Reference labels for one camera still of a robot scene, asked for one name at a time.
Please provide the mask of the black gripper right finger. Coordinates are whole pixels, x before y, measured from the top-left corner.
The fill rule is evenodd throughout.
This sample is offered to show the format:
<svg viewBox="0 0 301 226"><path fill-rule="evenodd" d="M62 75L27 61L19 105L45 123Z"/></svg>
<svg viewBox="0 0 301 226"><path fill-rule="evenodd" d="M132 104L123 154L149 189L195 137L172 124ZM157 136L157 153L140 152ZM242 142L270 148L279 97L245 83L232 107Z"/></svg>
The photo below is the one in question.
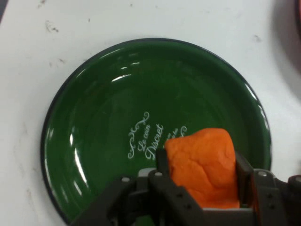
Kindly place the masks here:
<svg viewBox="0 0 301 226"><path fill-rule="evenodd" d="M265 169L253 168L236 152L236 173L240 205L253 210L258 226L301 224L301 176L284 182Z"/></svg>

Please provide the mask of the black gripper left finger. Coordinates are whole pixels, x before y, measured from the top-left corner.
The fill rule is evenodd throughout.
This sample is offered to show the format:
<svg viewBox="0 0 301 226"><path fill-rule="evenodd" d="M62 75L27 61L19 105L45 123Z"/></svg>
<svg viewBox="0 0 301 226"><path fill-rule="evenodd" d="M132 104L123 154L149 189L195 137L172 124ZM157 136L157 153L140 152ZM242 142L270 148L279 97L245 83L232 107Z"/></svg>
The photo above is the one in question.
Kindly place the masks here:
<svg viewBox="0 0 301 226"><path fill-rule="evenodd" d="M144 177L119 177L109 183L72 226L132 226L150 216L157 226L202 226L204 213L170 177L167 152L156 151L156 168Z"/></svg>

